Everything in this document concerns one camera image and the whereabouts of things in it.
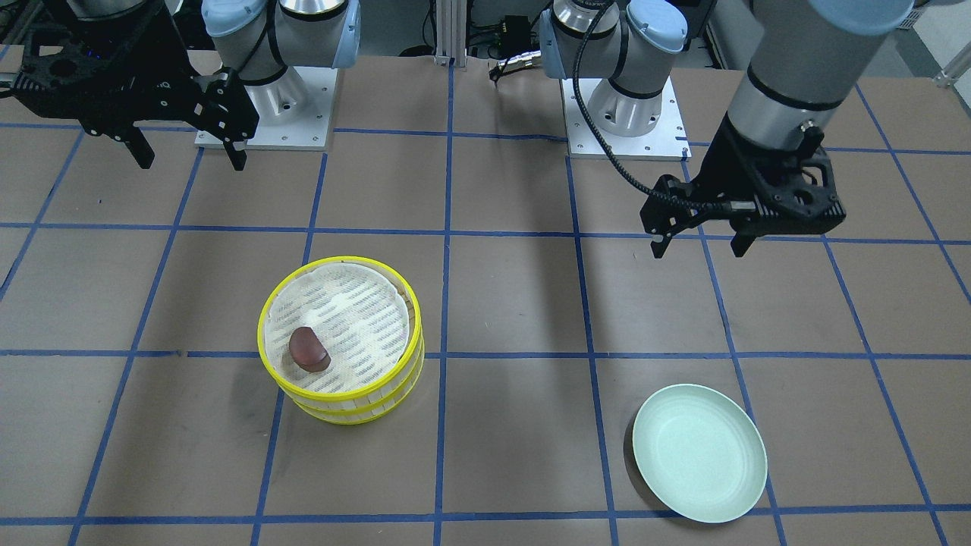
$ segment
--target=yellow rim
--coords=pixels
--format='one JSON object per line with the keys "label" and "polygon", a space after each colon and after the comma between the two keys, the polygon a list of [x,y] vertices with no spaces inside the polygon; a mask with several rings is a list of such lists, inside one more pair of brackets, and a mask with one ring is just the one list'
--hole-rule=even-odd
{"label": "yellow rim", "polygon": [[[421,375],[421,370],[423,368],[424,368],[424,359],[421,360],[419,367],[416,368],[416,372],[418,373],[419,376]],[[300,402],[297,402],[296,400],[293,400],[293,401],[296,402],[296,404],[300,406],[302,410],[306,411],[311,417],[324,421],[325,423],[330,423],[332,425],[345,425],[345,426],[363,425],[365,423],[370,423],[378,419],[379,417],[384,417],[385,415],[391,413],[391,410],[401,405],[401,402],[405,401],[405,399],[408,398],[408,395],[412,393],[412,390],[415,388],[415,385],[417,385],[418,383],[419,383],[419,377],[416,377],[415,381],[412,382],[412,385],[408,388],[408,391],[402,394],[401,398],[399,398],[397,402],[394,402],[394,404],[391,407],[387,408],[387,410],[385,410],[383,413],[379,413],[378,415],[369,417],[367,419],[362,419],[360,421],[330,421],[329,419],[324,417],[325,414],[321,415],[323,412],[321,412],[320,410],[316,410],[314,408],[307,408],[307,406],[304,406]]]}
{"label": "yellow rim", "polygon": [[[401,286],[405,288],[405,292],[408,294],[408,299],[411,301],[412,306],[415,308],[415,327],[412,328],[411,339],[408,341],[408,347],[405,348],[404,354],[394,364],[394,366],[385,374],[384,377],[382,377],[378,381],[370,385],[367,385],[365,387],[361,387],[360,389],[356,389],[354,391],[348,391],[348,392],[341,392],[339,394],[334,394],[330,392],[308,391],[306,389],[301,389],[289,383],[289,381],[284,379],[284,377],[277,372],[277,370],[273,367],[273,364],[270,363],[270,359],[266,356],[266,346],[263,343],[263,324],[266,322],[266,316],[270,312],[270,306],[273,304],[273,301],[277,298],[277,295],[280,293],[280,291],[283,290],[284,287],[287,284],[289,284],[290,281],[292,281],[293,279],[296,279],[297,277],[303,275],[304,273],[307,273],[308,271],[316,269],[324,265],[325,263],[334,263],[334,262],[357,263],[359,265],[369,265],[372,268],[376,269],[379,273],[390,274],[392,277],[394,277],[396,281],[401,283]],[[289,275],[287,275],[286,278],[280,281],[277,287],[274,288],[272,292],[270,292],[270,296],[266,299],[266,303],[263,304],[263,310],[259,313],[259,324],[256,326],[256,346],[259,348],[259,357],[261,360],[263,360],[263,367],[266,368],[266,371],[270,372],[270,375],[273,376],[273,379],[277,382],[277,384],[283,387],[284,389],[286,389],[287,391],[295,392],[300,394],[301,396],[310,398],[311,400],[316,400],[321,402],[342,402],[345,400],[357,398],[365,394],[369,394],[373,391],[380,389],[381,387],[386,385],[387,382],[389,382],[395,375],[397,375],[398,372],[400,372],[403,367],[405,367],[405,364],[408,363],[408,360],[410,360],[412,358],[412,355],[415,353],[415,348],[418,346],[420,338],[421,338],[421,310],[419,308],[418,298],[415,296],[415,291],[412,290],[412,286],[409,285],[408,281],[406,281],[405,278],[399,275],[398,272],[395,271],[394,269],[391,269],[387,265],[375,259],[371,259],[369,257],[360,257],[360,256],[326,257],[324,259],[319,259],[317,261],[308,263],[307,265],[304,265],[300,269],[297,269],[293,273],[290,273]]]}
{"label": "yellow rim", "polygon": [[397,387],[395,387],[393,391],[386,394],[380,400],[376,402],[371,402],[366,406],[360,406],[350,410],[328,410],[328,409],[317,408],[317,407],[305,404],[304,402],[301,402],[300,400],[297,400],[297,399],[293,399],[293,401],[299,404],[301,407],[310,408],[314,411],[319,411],[320,413],[325,413],[327,415],[354,415],[357,413],[368,412],[373,410],[376,407],[387,404],[389,400],[399,395],[401,391],[408,385],[408,382],[412,379],[412,377],[415,376],[415,370],[421,369],[423,362],[424,362],[424,342],[422,341],[419,346],[419,353],[418,353],[418,357],[416,358],[415,366],[408,373],[408,375],[405,376],[405,379],[404,381],[401,382],[401,385],[398,385]]}

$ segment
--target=table surface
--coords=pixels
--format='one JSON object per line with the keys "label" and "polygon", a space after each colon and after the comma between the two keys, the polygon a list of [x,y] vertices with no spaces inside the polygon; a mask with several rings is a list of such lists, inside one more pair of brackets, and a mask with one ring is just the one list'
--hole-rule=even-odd
{"label": "table surface", "polygon": [[[557,82],[469,62],[360,58],[327,154],[243,172],[184,125],[146,123],[143,171],[0,101],[0,543],[971,543],[950,91],[860,82],[827,127],[849,217],[826,237],[739,259],[707,223],[655,260],[642,195],[567,157]],[[631,172],[693,174],[741,77],[676,70],[694,157]],[[255,346],[270,290],[335,255],[395,267],[425,323],[417,387],[359,427],[300,411]],[[677,517],[626,453],[675,383],[761,431],[769,485],[736,522]]]}

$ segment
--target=white mounting plate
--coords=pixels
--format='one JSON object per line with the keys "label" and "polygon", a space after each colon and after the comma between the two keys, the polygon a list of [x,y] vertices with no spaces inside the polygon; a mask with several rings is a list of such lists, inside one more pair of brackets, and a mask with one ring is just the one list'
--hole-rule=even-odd
{"label": "white mounting plate", "polygon": [[[289,123],[264,125],[261,122],[256,127],[256,133],[247,141],[247,150],[327,150],[338,70],[311,66],[294,68],[307,85],[307,93],[313,102],[306,106],[303,116]],[[196,135],[195,145],[199,148],[222,148],[220,139],[203,131]]]}
{"label": "white mounting plate", "polygon": [[[600,82],[597,78],[580,78],[580,93],[585,104]],[[570,140],[570,156],[590,159],[606,157],[580,114],[580,106],[573,95],[573,80],[561,81],[560,88],[563,91],[563,116],[566,118],[566,135]],[[600,131],[619,159],[680,161],[683,157],[691,157],[685,123],[681,120],[681,110],[670,78],[661,94],[664,106],[657,118],[657,125],[650,133],[640,137],[619,137]]]}

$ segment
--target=grid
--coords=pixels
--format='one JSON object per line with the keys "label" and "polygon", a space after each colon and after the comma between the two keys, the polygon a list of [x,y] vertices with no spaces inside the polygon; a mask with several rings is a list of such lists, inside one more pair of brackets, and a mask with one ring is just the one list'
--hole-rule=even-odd
{"label": "grid", "polygon": [[[6,53],[7,48],[0,51],[0,59]],[[718,308],[720,311],[721,324],[724,329],[724,338],[727,344],[727,352],[714,352],[714,353],[675,353],[675,352],[663,352],[663,353],[617,353],[617,352],[603,352],[595,351],[594,349],[594,334],[593,325],[590,316],[590,304],[589,296],[587,293],[587,279],[586,270],[584,265],[584,246],[583,241],[585,239],[648,239],[649,236],[646,234],[632,234],[632,233],[600,233],[600,232],[583,232],[580,228],[579,214],[578,214],[578,204],[577,204],[577,194],[574,185],[573,176],[573,163],[569,157],[565,159],[565,169],[567,174],[567,180],[565,181],[569,189],[569,205],[572,220],[572,231],[492,231],[492,230],[459,230],[452,228],[452,145],[455,139],[502,139],[502,140],[553,140],[558,142],[565,142],[562,137],[557,137],[554,135],[544,135],[544,134],[524,134],[524,135],[504,135],[504,134],[486,134],[486,133],[470,133],[470,132],[457,132],[454,131],[453,124],[453,114],[454,114],[454,98],[455,98],[455,72],[453,67],[449,67],[449,87],[448,87],[448,127],[446,131],[409,131],[409,130],[380,130],[380,129],[363,129],[363,128],[350,128],[350,127],[339,127],[335,129],[338,133],[360,133],[360,134],[398,134],[398,135],[418,135],[418,136],[430,136],[430,137],[440,137],[446,139],[447,150],[446,150],[446,171],[445,171],[445,203],[444,203],[444,225],[442,229],[372,229],[372,228],[339,228],[339,227],[319,227],[317,226],[317,215],[318,215],[318,204],[320,203],[321,194],[325,185],[325,173],[327,168],[327,154],[323,154],[320,167],[318,171],[318,180],[316,185],[316,191],[314,196],[314,206],[312,209],[310,222],[306,228],[302,227],[280,227],[280,226],[234,226],[234,225],[194,225],[194,224],[183,224],[182,218],[185,210],[186,203],[192,191],[193,183],[196,178],[196,174],[199,169],[200,162],[203,158],[203,152],[200,150],[195,158],[192,165],[192,169],[188,180],[184,187],[184,192],[182,200],[178,211],[173,218],[171,224],[99,224],[99,223],[56,223],[56,222],[44,222],[44,216],[53,200],[58,188],[60,187],[65,174],[67,173],[72,160],[75,158],[78,148],[81,145],[84,133],[80,131],[80,128],[74,124],[39,124],[39,123],[15,123],[15,122],[0,122],[0,128],[10,127],[10,128],[43,128],[54,131],[78,131],[78,136],[74,141],[70,152],[68,153],[60,172],[50,189],[50,193],[45,199],[40,212],[38,213],[34,222],[0,222],[0,228],[28,228],[26,239],[24,240],[21,248],[17,254],[13,266],[11,267],[10,273],[7,275],[2,286],[0,286],[0,301],[7,294],[10,288],[11,282],[17,275],[17,271],[23,262],[24,256],[27,254],[31,243],[39,230],[56,230],[56,229],[104,229],[104,230],[155,230],[167,232],[167,239],[164,245],[164,250],[161,254],[161,259],[157,265],[153,281],[151,284],[151,289],[149,291],[148,298],[145,302],[141,320],[138,323],[138,327],[134,338],[132,339],[131,346],[127,351],[90,351],[90,350],[75,350],[71,348],[59,348],[59,349],[43,349],[43,350],[33,350],[33,349],[18,349],[18,348],[2,348],[0,349],[0,356],[26,356],[26,357],[44,357],[44,356],[71,356],[71,357],[117,357],[125,358],[125,365],[121,376],[118,380],[117,389],[112,400],[111,410],[108,414],[107,422],[104,425],[104,432],[100,445],[98,446],[98,451],[94,459],[94,464],[91,468],[90,475],[87,481],[87,485],[84,488],[84,495],[82,497],[80,506],[78,507],[77,515],[74,517],[26,517],[26,518],[0,518],[0,526],[71,526],[72,531],[69,538],[69,545],[74,545],[79,537],[79,533],[84,526],[94,526],[94,525],[179,525],[179,524],[205,524],[205,525],[246,525],[251,526],[251,544],[256,545],[259,543],[260,534],[265,525],[273,524],[309,524],[309,523],[430,523],[434,527],[432,541],[435,546],[442,543],[442,527],[443,523],[446,522],[469,522],[469,521],[513,521],[513,520],[584,520],[584,519],[595,519],[595,520],[606,520],[610,527],[610,536],[612,544],[620,544],[619,532],[618,532],[618,521],[620,520],[632,520],[632,519],[655,519],[655,518],[677,518],[680,517],[672,511],[669,510],[619,510],[616,509],[613,497],[613,485],[612,476],[610,472],[610,465],[608,464],[608,454],[607,454],[607,440],[605,438],[603,415],[601,409],[601,399],[600,399],[600,385],[598,379],[598,361],[603,358],[637,358],[637,359],[693,359],[693,358],[723,358],[730,359],[732,361],[736,378],[738,381],[739,388],[742,393],[744,407],[746,412],[753,418],[753,420],[758,423],[757,415],[754,413],[752,401],[750,399],[749,390],[747,388],[745,374],[743,373],[742,361],[748,358],[819,358],[819,359],[857,359],[868,361],[873,370],[874,379],[880,387],[880,392],[883,400],[887,406],[887,411],[892,419],[894,428],[899,437],[899,441],[903,450],[906,454],[908,464],[910,465],[911,471],[914,474],[914,478],[920,488],[923,503],[920,504],[873,504],[873,505],[832,505],[832,506],[779,506],[775,498],[775,492],[773,488],[773,482],[771,478],[771,462],[770,462],[770,477],[767,483],[767,493],[770,506],[769,507],[756,507],[754,508],[749,516],[765,516],[771,517],[776,533],[778,535],[779,543],[782,545],[787,544],[786,530],[784,529],[784,523],[782,516],[787,515],[817,515],[817,514],[851,514],[851,513],[927,513],[929,514],[931,521],[933,523],[934,529],[942,545],[949,544],[948,537],[945,535],[944,529],[939,521],[938,514],[945,512],[971,512],[971,504],[958,504],[958,503],[934,503],[928,493],[927,486],[924,483],[923,477],[921,475],[921,470],[918,467],[917,460],[914,453],[910,447],[907,436],[904,433],[903,426],[901,425],[900,419],[896,413],[893,400],[890,397],[889,391],[884,383],[884,378],[882,375],[881,367],[878,360],[894,360],[894,359],[927,359],[927,360],[969,360],[971,355],[968,354],[926,354],[926,353],[878,353],[872,350],[870,343],[867,339],[866,332],[863,329],[862,321],[857,313],[856,306],[854,304],[854,299],[850,294],[850,290],[847,287],[847,283],[844,280],[843,273],[837,262],[836,255],[833,252],[832,244],[852,244],[852,245],[922,245],[922,246],[934,246],[937,247],[944,257],[945,261],[949,265],[953,275],[954,280],[960,286],[964,297],[967,299],[968,303],[971,304],[971,294],[968,292],[967,285],[962,279],[957,267],[954,265],[954,260],[952,259],[949,249],[954,247],[962,247],[971,245],[971,240],[953,240],[953,239],[942,239],[939,236],[937,229],[931,221],[930,216],[925,210],[921,200],[919,199],[907,173],[904,170],[903,165],[900,162],[899,157],[906,154],[931,154],[931,155],[971,155],[971,151],[927,151],[927,150],[898,150],[894,148],[880,122],[877,120],[876,115],[870,108],[867,102],[866,96],[864,96],[863,90],[857,86],[856,93],[859,95],[860,99],[863,101],[866,111],[876,126],[883,139],[886,147],[884,149],[868,149],[868,148],[829,148],[834,152],[857,152],[857,153],[867,153],[867,154],[888,154],[899,170],[900,175],[907,186],[908,191],[912,195],[914,202],[921,212],[923,220],[926,222],[930,233],[932,234],[931,239],[871,239],[871,238],[838,238],[838,237],[787,237],[787,236],[775,236],[766,237],[767,241],[780,241],[780,242],[790,242],[790,243],[800,243],[806,245],[815,245],[824,247],[826,254],[829,258],[830,264],[832,266],[833,274],[835,275],[842,295],[846,299],[846,304],[850,309],[851,315],[853,316],[854,325],[858,331],[859,337],[862,341],[864,347],[863,352],[744,352],[736,349],[734,338],[732,335],[731,324],[729,323],[728,312],[726,311],[724,298],[722,296],[719,275],[716,271],[715,262],[712,257],[712,251],[710,248],[710,243],[714,241],[721,241],[730,239],[727,235],[715,235],[706,234],[703,229],[699,229],[697,234],[684,234],[679,236],[679,239],[687,240],[697,240],[704,252],[705,261],[708,267],[708,273],[712,284],[712,289],[714,290],[715,297],[718,303]],[[181,127],[146,127],[147,131],[185,131],[194,132],[193,129],[181,128]],[[706,146],[709,143],[705,142],[691,142],[695,146]],[[687,171],[686,162],[681,163],[683,174],[686,178],[689,178]],[[307,263],[310,260],[311,248],[314,241],[314,237],[321,233],[342,233],[342,234],[401,234],[401,235],[427,235],[427,236],[441,236],[444,238],[443,247],[443,272],[442,272],[442,317],[441,317],[441,351],[438,353],[429,353],[427,359],[437,359],[439,360],[439,386],[438,386],[438,421],[437,421],[437,457],[436,457],[436,480],[435,480],[435,500],[434,500],[434,510],[429,513],[416,513],[416,514],[327,514],[327,515],[272,515],[264,514],[266,507],[267,495],[270,490],[270,478],[272,474],[274,458],[276,454],[278,438],[280,434],[281,426],[281,415],[284,408],[284,396],[282,392],[277,392],[275,410],[273,416],[273,424],[269,433],[268,448],[266,452],[265,464],[263,467],[262,478],[260,482],[260,490],[258,496],[258,503],[253,514],[244,514],[239,516],[134,516],[134,517],[98,517],[87,515],[87,507],[91,499],[91,495],[94,491],[95,483],[98,479],[100,472],[100,467],[102,461],[105,457],[105,452],[108,447],[115,420],[117,417],[118,406],[121,401],[122,394],[125,389],[125,385],[128,381],[129,374],[132,369],[132,365],[136,358],[162,358],[172,356],[177,354],[176,351],[146,351],[140,350],[139,345],[142,339],[143,333],[145,331],[146,322],[149,319],[152,304],[154,303],[155,296],[158,291],[159,284],[162,279],[163,272],[165,271],[166,264],[171,254],[173,245],[176,240],[176,236],[180,232],[185,231],[227,231],[227,232],[279,232],[279,233],[305,233],[306,242],[303,251],[303,263]],[[580,287],[580,297],[583,307],[583,317],[584,317],[584,330],[586,335],[586,351],[576,352],[576,353],[543,353],[543,352],[522,352],[522,353],[482,353],[482,352],[455,352],[449,350],[449,287],[450,287],[450,263],[451,263],[451,240],[454,236],[463,237],[541,237],[541,238],[563,238],[572,239],[575,247],[576,262],[578,265],[578,275],[579,275],[579,287]],[[185,354],[188,357],[196,358],[258,358],[256,353],[250,352],[232,352],[232,351],[189,351]],[[593,400],[594,418],[596,422],[597,429],[597,439],[598,448],[600,454],[601,471],[603,474],[604,490],[606,494],[606,510],[593,510],[593,511],[572,511],[572,512],[449,512],[444,509],[444,458],[446,453],[446,401],[447,401],[447,373],[449,368],[449,360],[451,358],[487,358],[487,359],[513,359],[513,358],[580,358],[585,359],[588,362],[589,368],[589,387]]]}

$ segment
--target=white plate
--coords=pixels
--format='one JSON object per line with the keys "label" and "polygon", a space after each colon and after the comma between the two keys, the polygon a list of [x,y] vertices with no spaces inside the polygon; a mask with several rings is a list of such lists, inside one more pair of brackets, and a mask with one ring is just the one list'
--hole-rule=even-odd
{"label": "white plate", "polygon": [[672,510],[719,524],[745,515],[765,489],[768,459],[755,424],[738,404],[700,385],[651,395],[634,420],[634,459]]}

